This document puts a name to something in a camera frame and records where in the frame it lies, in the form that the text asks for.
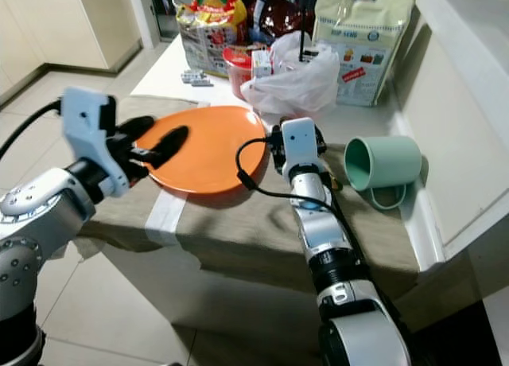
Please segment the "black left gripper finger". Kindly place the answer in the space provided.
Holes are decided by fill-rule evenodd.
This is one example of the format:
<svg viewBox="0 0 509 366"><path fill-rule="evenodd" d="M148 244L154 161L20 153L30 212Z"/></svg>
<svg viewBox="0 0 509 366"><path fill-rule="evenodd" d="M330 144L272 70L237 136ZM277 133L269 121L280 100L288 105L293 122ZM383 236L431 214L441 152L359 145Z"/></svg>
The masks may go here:
<svg viewBox="0 0 509 366"><path fill-rule="evenodd" d="M142 162L152 167L161 167L174 155L181 151L181 147L188 140L190 129L188 126L174 127L157 141L152 149L145 149L141 154Z"/></svg>
<svg viewBox="0 0 509 366"><path fill-rule="evenodd" d="M155 126L156 119L153 116L137 116L128 119L118 126L118 138L125 142L135 142Z"/></svg>

